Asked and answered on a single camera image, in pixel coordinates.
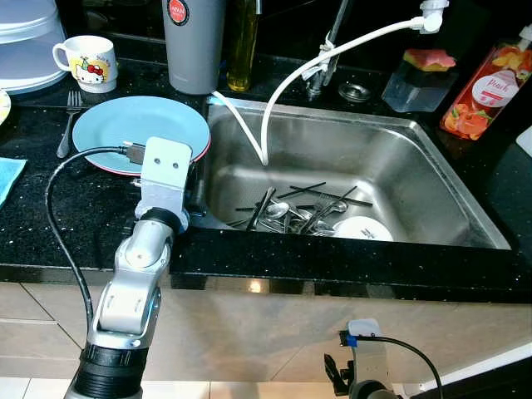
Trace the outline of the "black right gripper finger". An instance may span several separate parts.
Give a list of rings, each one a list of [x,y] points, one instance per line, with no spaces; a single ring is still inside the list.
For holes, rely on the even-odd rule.
[[[327,378],[332,384],[333,392],[335,396],[346,395],[346,383],[343,380],[341,370],[336,366],[336,362],[330,354],[324,354],[324,372],[326,372]]]

